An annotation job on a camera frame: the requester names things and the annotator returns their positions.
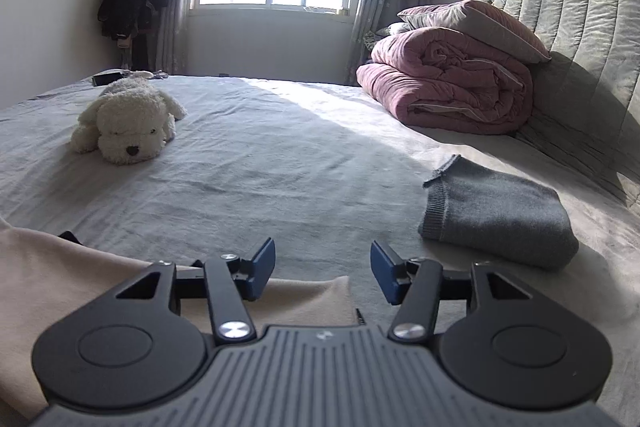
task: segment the black circular joint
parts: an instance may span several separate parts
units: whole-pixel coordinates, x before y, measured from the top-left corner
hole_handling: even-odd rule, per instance
[[[505,362],[521,367],[546,367],[564,357],[566,342],[538,326],[514,326],[494,336],[494,351]]]
[[[441,336],[438,355],[460,386],[523,410],[596,399],[611,367],[599,331],[558,306],[533,301],[480,306]]]
[[[144,359],[153,346],[146,331],[134,326],[104,326],[80,339],[78,351],[99,367],[125,367]]]
[[[127,410],[188,383],[207,348],[198,328],[151,302],[113,299],[46,330],[31,363],[45,397],[67,407]]]

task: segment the folded gray sweater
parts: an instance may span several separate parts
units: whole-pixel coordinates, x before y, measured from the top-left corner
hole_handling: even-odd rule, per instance
[[[578,251],[555,190],[492,171],[459,155],[432,178],[418,231],[425,239],[484,250],[511,261],[561,269]]]

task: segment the gray ribbed plate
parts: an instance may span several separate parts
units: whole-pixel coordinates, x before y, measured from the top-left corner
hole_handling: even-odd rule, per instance
[[[145,412],[89,415],[50,407],[38,427],[614,427],[593,403],[551,413],[504,409],[452,383],[424,348],[377,327],[271,327],[221,349],[182,396]]]

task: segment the window sill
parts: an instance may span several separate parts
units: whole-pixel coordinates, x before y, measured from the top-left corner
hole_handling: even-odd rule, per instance
[[[289,17],[321,17],[321,18],[330,18],[332,21],[343,23],[343,24],[353,24],[355,17],[351,15],[337,15],[331,12],[315,12],[315,11],[307,11],[303,7],[300,6],[271,6],[267,7],[261,4],[199,4],[194,8],[189,10],[190,17],[200,17],[200,16],[212,16],[216,13],[225,11],[229,12],[232,10],[241,10],[243,12],[260,12],[262,14],[266,13],[277,13],[278,17],[281,16],[289,16]]]

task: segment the folded blanket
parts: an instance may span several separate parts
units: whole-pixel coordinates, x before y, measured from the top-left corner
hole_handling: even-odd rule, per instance
[[[526,66],[447,28],[420,28],[375,45],[360,85],[407,125],[475,134],[516,130],[531,114]]]
[[[454,155],[431,180],[418,227],[425,239],[476,248],[511,261],[561,269],[579,243],[555,190]]]
[[[0,398],[26,417],[43,409],[47,403],[31,370],[31,349],[39,334],[145,266],[47,233],[16,229],[0,219]],[[259,300],[245,304],[258,331],[268,324],[357,322],[347,277],[271,279]],[[182,301],[182,315],[210,332],[204,299]]]

